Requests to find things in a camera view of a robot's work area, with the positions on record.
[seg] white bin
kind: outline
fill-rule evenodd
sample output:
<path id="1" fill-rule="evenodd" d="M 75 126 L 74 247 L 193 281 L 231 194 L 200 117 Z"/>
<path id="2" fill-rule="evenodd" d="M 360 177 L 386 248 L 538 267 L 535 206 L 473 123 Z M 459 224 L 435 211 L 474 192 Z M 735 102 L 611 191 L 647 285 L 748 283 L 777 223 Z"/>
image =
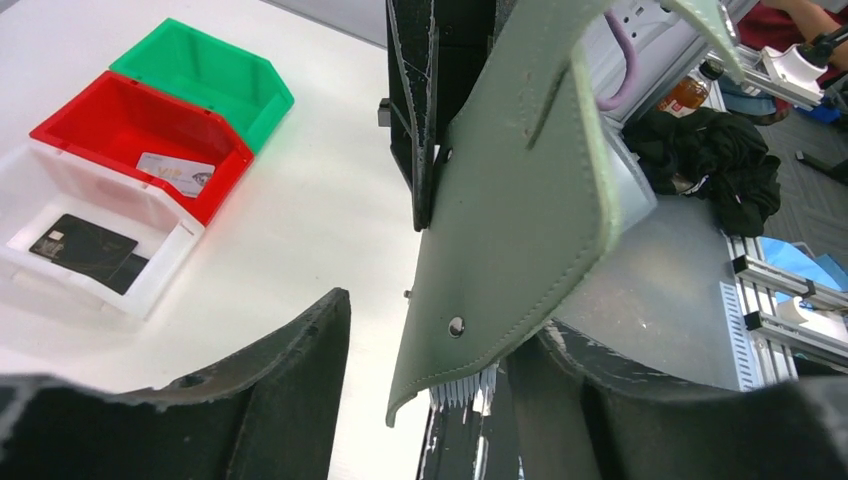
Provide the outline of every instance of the white bin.
<path id="1" fill-rule="evenodd" d="M 124 295 L 30 253 L 64 214 L 138 241 L 133 253 L 149 261 Z M 160 189 L 76 155 L 31 142 L 0 157 L 0 304 L 7 307 L 143 319 L 203 232 Z"/>

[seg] white card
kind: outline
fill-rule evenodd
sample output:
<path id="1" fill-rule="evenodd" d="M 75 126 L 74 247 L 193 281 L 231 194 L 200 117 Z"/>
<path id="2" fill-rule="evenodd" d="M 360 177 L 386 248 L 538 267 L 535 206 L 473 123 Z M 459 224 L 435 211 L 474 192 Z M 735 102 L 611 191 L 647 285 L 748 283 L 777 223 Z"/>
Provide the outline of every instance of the white card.
<path id="1" fill-rule="evenodd" d="M 145 152 L 137 168 L 167 181 L 186 197 L 197 198 L 215 172 L 214 165 Z"/>

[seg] tabletop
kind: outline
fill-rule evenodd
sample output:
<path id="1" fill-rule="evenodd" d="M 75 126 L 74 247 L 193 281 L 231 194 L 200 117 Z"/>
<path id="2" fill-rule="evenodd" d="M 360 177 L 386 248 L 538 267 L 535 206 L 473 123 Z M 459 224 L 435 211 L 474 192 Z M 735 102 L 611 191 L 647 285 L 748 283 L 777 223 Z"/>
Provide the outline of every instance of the tabletop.
<path id="1" fill-rule="evenodd" d="M 425 396 L 383 424 L 419 244 L 377 127 L 384 50 L 259 0 L 20 0 L 0 15 L 0 155 L 167 17 L 269 59 L 295 107 L 141 328 L 0 306 L 0 373 L 159 388 L 342 287 L 352 331 L 330 478 L 413 478 Z"/>

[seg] rivet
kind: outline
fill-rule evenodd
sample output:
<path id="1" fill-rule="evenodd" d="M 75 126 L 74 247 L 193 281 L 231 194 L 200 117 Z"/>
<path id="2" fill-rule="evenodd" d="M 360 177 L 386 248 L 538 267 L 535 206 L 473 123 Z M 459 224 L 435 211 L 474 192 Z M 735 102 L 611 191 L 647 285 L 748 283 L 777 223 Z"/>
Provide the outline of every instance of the rivet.
<path id="1" fill-rule="evenodd" d="M 459 338 L 465 331 L 465 320 L 462 317 L 453 317 L 448 324 L 448 333 L 453 338 Z"/>

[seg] bottle label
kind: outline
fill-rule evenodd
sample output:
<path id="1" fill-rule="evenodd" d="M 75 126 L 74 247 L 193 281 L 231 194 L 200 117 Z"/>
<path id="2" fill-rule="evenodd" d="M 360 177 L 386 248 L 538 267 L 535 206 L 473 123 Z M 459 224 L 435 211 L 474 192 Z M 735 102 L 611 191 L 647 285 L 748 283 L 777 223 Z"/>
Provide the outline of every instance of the bottle label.
<path id="1" fill-rule="evenodd" d="M 684 107 L 683 105 L 677 103 L 677 100 L 669 100 L 666 99 L 659 105 L 659 109 L 663 112 L 668 112 L 674 115 L 677 118 L 685 117 L 690 113 L 694 112 L 694 108 Z"/>

